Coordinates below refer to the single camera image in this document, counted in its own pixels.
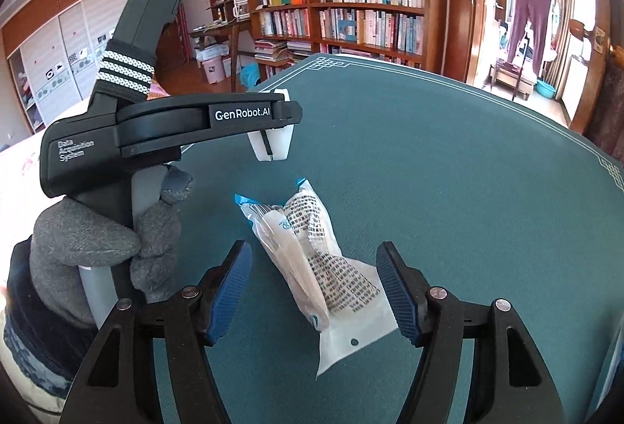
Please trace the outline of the dark blue sleeve forearm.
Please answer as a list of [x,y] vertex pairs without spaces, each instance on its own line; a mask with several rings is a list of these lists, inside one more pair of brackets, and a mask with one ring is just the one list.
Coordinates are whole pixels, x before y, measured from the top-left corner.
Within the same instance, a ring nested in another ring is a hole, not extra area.
[[73,326],[42,302],[31,278],[30,254],[29,239],[13,248],[3,339],[27,379],[64,399],[97,330]]

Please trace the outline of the grey gloved left hand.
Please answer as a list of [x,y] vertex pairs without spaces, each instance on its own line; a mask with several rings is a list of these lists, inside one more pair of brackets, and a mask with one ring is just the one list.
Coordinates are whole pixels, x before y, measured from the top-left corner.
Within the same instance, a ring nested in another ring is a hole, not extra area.
[[31,242],[30,271],[39,299],[79,329],[95,320],[80,280],[79,267],[116,266],[128,260],[134,289],[157,303],[177,292],[181,224],[176,205],[193,190],[193,175],[169,165],[159,200],[128,229],[66,197],[37,218]]

